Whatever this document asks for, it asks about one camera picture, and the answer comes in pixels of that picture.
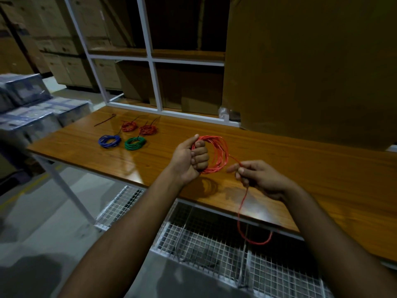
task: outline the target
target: wooden table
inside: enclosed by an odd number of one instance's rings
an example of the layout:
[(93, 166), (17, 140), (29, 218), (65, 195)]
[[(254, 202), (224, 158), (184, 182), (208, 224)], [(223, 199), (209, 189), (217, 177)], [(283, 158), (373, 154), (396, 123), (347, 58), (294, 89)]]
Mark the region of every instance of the wooden table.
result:
[[(94, 127), (111, 114), (117, 115)], [(111, 149), (98, 145), (99, 137), (117, 134), (123, 120), (130, 121), (137, 116), (140, 116), (136, 120), (138, 125), (158, 117), (107, 106), (33, 143), (28, 150), (129, 184), (150, 186), (180, 142), (196, 133), (219, 135), (228, 143), (231, 155), (239, 160), (265, 160), (309, 191), (370, 253), (397, 261), (396, 153), (279, 137), (167, 116), (161, 116), (156, 123), (158, 134), (147, 137), (147, 144), (140, 150), (128, 151), (123, 144)], [(121, 133), (123, 140), (135, 136), (137, 130)], [(57, 174), (51, 165), (46, 168)], [(222, 170), (200, 176), (182, 190), (181, 198), (236, 215), (244, 191), (232, 174)], [(262, 196), (255, 189), (250, 189), (241, 213), (253, 222), (292, 234), (299, 232), (284, 204)]]

